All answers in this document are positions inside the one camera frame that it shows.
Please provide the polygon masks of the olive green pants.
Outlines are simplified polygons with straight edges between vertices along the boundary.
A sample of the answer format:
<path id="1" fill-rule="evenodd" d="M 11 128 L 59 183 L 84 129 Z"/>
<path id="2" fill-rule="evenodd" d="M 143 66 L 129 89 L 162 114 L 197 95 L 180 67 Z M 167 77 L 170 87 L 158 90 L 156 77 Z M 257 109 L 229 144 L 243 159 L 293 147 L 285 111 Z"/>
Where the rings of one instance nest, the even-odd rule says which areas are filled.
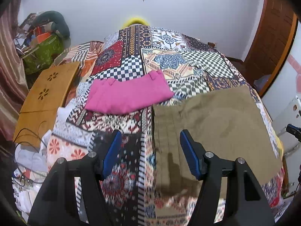
<path id="1" fill-rule="evenodd" d="M 154 106 L 154 117 L 156 188 L 162 194 L 196 197 L 200 191 L 180 145 L 184 129 L 222 159 L 244 158 L 261 185 L 282 168 L 247 86 L 199 94 L 178 106 Z"/>

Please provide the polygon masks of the white sliding wardrobe door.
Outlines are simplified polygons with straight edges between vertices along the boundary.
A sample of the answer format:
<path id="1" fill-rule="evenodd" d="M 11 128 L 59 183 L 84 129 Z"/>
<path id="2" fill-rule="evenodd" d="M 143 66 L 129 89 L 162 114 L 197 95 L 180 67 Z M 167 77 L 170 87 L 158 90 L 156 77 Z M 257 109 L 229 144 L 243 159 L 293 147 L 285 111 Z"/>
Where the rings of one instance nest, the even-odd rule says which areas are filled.
<path id="1" fill-rule="evenodd" d="M 272 126 L 283 143 L 286 175 L 285 185 L 290 193 L 298 185 L 300 172 L 300 143 L 283 132 L 288 124 L 300 127 L 300 22 L 289 55 L 272 86 L 263 97 L 263 104 L 272 118 Z"/>

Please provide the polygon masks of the wooden lap desk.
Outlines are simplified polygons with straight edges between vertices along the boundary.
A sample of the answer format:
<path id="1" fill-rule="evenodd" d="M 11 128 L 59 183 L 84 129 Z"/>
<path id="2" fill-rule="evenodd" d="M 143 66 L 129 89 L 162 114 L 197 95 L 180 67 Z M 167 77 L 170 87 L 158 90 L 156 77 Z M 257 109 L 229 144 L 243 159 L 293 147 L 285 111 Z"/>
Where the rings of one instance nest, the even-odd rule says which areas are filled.
<path id="1" fill-rule="evenodd" d="M 79 62 L 73 62 L 42 71 L 22 105 L 13 141 L 40 146 L 44 134 L 53 129 L 78 70 Z"/>

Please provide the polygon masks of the brown wooden room door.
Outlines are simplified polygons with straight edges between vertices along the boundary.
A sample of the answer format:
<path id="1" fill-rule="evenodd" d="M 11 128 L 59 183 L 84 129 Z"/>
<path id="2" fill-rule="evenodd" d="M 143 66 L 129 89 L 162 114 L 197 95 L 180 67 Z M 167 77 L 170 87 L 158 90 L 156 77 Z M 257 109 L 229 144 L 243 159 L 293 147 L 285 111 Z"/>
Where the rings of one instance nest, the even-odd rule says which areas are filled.
<path id="1" fill-rule="evenodd" d="M 292 44 L 297 17 L 286 0 L 264 0 L 255 38 L 245 59 L 244 78 L 253 87 L 264 76 L 275 77 Z"/>

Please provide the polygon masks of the pink folded garment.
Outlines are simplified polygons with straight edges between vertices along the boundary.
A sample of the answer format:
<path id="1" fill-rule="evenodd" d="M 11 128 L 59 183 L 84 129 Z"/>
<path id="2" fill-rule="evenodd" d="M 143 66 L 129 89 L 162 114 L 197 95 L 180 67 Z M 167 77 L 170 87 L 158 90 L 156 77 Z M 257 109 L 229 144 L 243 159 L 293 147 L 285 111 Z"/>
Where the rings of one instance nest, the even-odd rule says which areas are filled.
<path id="1" fill-rule="evenodd" d="M 161 70 L 120 82 L 114 78 L 94 80 L 85 109 L 97 113 L 122 115 L 134 112 L 173 97 Z"/>

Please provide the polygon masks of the striped brown curtain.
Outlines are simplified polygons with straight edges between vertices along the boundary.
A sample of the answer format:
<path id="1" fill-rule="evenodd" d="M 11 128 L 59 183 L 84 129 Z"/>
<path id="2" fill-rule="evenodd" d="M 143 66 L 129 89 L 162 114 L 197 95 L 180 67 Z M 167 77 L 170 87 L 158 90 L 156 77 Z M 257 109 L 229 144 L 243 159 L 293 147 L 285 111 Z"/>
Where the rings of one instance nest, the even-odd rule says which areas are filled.
<path id="1" fill-rule="evenodd" d="M 1 15 L 1 137 L 13 139 L 20 109 L 29 93 L 14 39 L 21 0 L 11 0 Z"/>

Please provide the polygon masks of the green fabric storage box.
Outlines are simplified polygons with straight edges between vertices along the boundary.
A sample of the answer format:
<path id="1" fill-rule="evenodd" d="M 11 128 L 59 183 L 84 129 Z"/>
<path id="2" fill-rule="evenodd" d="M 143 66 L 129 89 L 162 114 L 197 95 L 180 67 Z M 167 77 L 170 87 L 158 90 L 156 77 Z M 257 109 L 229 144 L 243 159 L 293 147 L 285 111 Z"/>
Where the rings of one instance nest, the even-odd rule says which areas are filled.
<path id="1" fill-rule="evenodd" d="M 63 43 L 56 34 L 51 34 L 35 48 L 28 50 L 21 59 L 26 75 L 31 75 L 49 68 L 54 59 L 63 52 Z"/>

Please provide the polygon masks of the striped orange pillow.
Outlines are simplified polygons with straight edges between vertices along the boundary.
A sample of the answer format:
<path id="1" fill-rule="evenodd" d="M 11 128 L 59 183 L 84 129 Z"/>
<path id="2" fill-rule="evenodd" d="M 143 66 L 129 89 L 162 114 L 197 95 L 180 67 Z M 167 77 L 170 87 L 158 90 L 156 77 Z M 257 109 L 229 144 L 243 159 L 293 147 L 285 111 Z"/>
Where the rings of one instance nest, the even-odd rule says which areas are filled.
<path id="1" fill-rule="evenodd" d="M 75 47 L 70 47 L 54 59 L 51 67 L 79 62 L 79 69 L 81 70 L 81 77 L 84 77 L 92 70 L 96 59 L 103 51 L 104 43 L 101 41 L 89 41 L 79 44 Z"/>

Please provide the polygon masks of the grey green plush toy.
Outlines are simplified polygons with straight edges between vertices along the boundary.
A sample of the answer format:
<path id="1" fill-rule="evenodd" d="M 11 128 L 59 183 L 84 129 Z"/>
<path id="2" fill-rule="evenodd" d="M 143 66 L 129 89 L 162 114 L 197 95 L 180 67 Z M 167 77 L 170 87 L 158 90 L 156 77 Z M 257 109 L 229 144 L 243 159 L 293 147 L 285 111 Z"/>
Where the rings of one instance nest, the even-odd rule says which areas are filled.
<path id="1" fill-rule="evenodd" d="M 63 38 L 70 37 L 69 27 L 60 12 L 57 11 L 46 11 L 38 15 L 32 22 L 33 27 L 38 27 L 43 24 L 52 23 L 51 30 L 53 32 L 58 31 Z"/>

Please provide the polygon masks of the yellow plush headboard cushion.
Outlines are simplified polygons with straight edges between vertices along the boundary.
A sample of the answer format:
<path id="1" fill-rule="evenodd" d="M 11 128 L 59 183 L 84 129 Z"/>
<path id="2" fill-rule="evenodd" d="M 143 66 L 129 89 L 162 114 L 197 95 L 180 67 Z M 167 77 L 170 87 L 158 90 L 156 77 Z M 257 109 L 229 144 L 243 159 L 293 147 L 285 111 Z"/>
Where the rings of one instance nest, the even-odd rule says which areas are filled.
<path id="1" fill-rule="evenodd" d="M 144 26 L 149 26 L 150 24 L 145 20 L 142 19 L 140 17 L 132 17 L 130 19 L 128 19 L 123 25 L 122 28 L 124 29 L 125 27 L 129 27 L 135 24 L 140 24 L 140 25 L 144 25 Z"/>

